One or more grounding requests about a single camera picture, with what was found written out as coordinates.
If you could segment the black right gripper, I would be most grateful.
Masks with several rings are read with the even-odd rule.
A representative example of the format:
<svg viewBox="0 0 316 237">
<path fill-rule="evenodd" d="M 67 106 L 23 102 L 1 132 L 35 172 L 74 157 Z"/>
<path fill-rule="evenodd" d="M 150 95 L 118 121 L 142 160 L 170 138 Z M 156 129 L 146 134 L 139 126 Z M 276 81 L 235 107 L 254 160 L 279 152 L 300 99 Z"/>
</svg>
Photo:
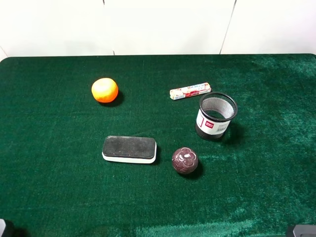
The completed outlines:
<svg viewBox="0 0 316 237">
<path fill-rule="evenodd" d="M 316 225 L 289 226 L 286 237 L 316 237 Z"/>
</svg>

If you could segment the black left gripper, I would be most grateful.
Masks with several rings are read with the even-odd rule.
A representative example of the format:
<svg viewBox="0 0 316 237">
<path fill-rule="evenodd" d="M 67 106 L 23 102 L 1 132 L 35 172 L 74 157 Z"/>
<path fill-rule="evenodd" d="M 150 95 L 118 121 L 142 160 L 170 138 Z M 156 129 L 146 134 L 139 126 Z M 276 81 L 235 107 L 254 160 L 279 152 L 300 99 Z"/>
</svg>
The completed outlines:
<svg viewBox="0 0 316 237">
<path fill-rule="evenodd" d="M 0 219 L 0 237 L 12 237 L 14 224 L 11 221 Z"/>
</svg>

